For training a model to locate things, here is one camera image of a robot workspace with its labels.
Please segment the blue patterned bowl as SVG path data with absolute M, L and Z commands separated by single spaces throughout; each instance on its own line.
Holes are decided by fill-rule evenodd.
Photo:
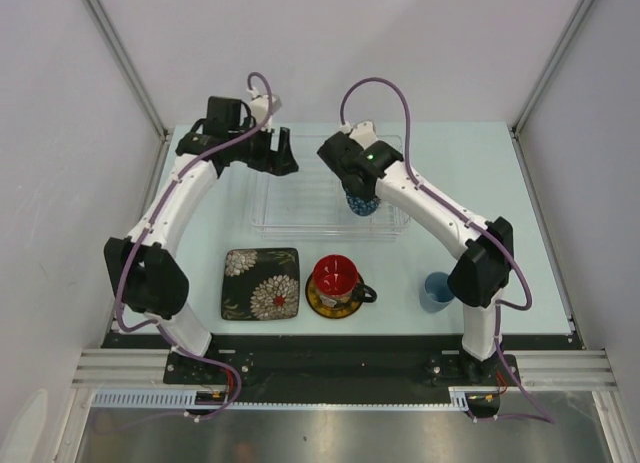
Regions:
M 351 211 L 360 217 L 371 216 L 380 206 L 380 200 L 376 197 L 365 200 L 349 192 L 346 193 L 346 202 Z

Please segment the clear wire dish rack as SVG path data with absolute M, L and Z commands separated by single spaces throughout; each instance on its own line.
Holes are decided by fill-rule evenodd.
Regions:
M 393 240 L 408 227 L 410 217 L 388 203 L 366 217 L 350 209 L 340 181 L 316 154 L 324 136 L 294 133 L 291 139 L 298 172 L 251 177 L 251 223 L 262 237 Z

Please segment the black floral square plate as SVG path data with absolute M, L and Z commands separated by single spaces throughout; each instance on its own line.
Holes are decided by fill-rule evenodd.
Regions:
M 300 280 L 295 248 L 231 250 L 225 258 L 221 317 L 226 321 L 295 318 L 300 306 Z

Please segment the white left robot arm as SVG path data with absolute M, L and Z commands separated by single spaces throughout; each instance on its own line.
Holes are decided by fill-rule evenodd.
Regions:
M 111 237 L 104 257 L 116 301 L 121 330 L 154 325 L 176 350 L 189 354 L 186 370 L 197 381 L 214 380 L 220 357 L 208 350 L 212 334 L 188 303 L 189 280 L 176 261 L 184 231 L 206 193 L 225 168 L 235 162 L 273 176 L 299 170 L 291 149 L 291 134 L 232 130 L 225 137 L 186 133 L 164 186 L 146 213 L 124 238 Z

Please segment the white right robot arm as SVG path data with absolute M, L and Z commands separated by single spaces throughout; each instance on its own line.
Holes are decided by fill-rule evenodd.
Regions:
M 461 371 L 473 384 L 497 372 L 501 350 L 498 305 L 514 267 L 513 227 L 484 220 L 419 177 L 399 151 L 383 141 L 349 144 L 323 159 L 347 195 L 360 204 L 390 203 L 433 235 L 456 261 L 447 284 L 463 305 Z

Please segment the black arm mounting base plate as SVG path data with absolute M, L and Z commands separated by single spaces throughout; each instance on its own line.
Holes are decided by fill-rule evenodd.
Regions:
M 269 377 L 301 377 L 313 383 L 330 379 L 397 379 L 430 387 L 509 385 L 518 374 L 513 356 L 504 361 L 494 356 L 473 363 L 457 351 L 255 351 L 223 352 L 214 358 L 227 365 L 219 369 L 210 363 L 172 353 L 167 357 L 163 382 L 170 385 L 221 384 L 232 370 L 242 384 L 262 384 Z

